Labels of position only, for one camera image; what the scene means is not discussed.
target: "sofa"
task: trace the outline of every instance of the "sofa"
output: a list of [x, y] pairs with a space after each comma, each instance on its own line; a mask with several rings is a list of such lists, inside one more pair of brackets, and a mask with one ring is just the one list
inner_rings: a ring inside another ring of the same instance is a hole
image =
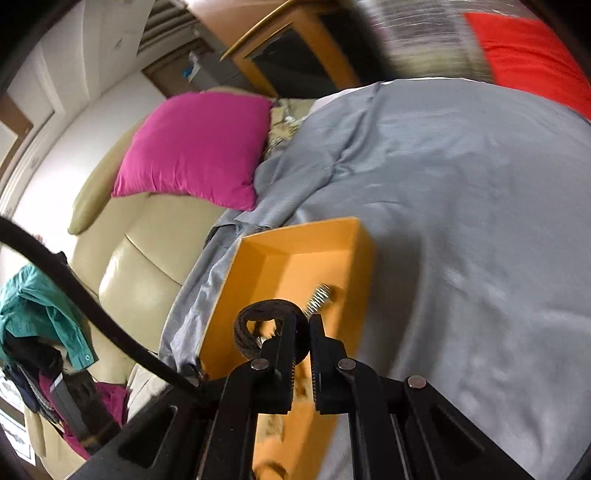
[[[289, 114], [301, 118], [311, 104], [292, 100]], [[273, 109], [272, 117], [284, 117], [282, 108]], [[76, 237], [69, 264], [111, 318], [156, 353], [170, 307], [224, 208], [190, 196], [111, 198], [119, 166], [141, 123], [113, 145], [78, 194], [68, 228]], [[96, 381], [128, 386], [130, 416], [163, 388], [162, 380], [136, 365], [90, 322], [83, 322], [82, 329], [98, 359], [90, 373]], [[25, 423], [35, 453], [54, 479], [62, 480], [82, 465], [84, 460], [45, 419], [27, 410]]]

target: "pink pillow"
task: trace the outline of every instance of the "pink pillow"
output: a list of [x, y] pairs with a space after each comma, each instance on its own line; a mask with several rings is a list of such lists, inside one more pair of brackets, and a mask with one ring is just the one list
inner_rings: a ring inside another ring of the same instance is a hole
[[252, 178], [269, 132], [270, 107], [264, 98], [230, 93], [172, 97], [135, 133], [112, 196], [189, 194], [252, 210]]

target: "metal rivet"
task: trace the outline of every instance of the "metal rivet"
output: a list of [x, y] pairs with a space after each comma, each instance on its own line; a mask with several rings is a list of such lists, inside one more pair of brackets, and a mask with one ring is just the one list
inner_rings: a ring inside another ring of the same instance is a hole
[[424, 388], [427, 385], [427, 380], [420, 375], [412, 375], [408, 377], [408, 386], [410, 388]]
[[352, 358], [342, 358], [337, 363], [337, 367], [341, 370], [353, 370], [357, 366], [357, 363]]
[[251, 367], [257, 371], [265, 370], [269, 368], [269, 360], [267, 360], [266, 358], [255, 358], [251, 362]]

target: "teal clothing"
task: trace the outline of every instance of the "teal clothing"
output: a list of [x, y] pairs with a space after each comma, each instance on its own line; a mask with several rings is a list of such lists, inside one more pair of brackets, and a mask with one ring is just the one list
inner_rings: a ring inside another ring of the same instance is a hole
[[39, 336], [59, 342], [76, 370], [89, 367], [95, 356], [80, 329], [82, 312], [35, 265], [25, 265], [0, 290], [0, 358], [12, 364], [4, 351], [4, 333], [15, 337]]

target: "orange box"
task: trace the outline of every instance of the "orange box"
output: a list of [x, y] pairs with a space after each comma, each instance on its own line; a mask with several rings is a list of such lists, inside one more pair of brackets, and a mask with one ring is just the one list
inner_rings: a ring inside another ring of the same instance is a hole
[[[354, 356], [371, 286], [373, 253], [369, 235], [353, 217], [244, 237], [199, 354], [207, 373], [223, 377], [246, 361], [233, 344], [233, 323], [245, 306], [285, 299], [304, 309], [321, 283], [333, 287], [333, 303], [322, 310], [326, 335], [341, 340], [348, 355]], [[310, 375], [309, 357], [302, 366]], [[259, 478], [276, 479], [277, 465], [290, 480], [314, 478], [334, 424], [334, 417], [315, 412], [313, 402], [295, 401], [284, 417], [283, 441], [272, 437], [255, 445], [253, 467]]]

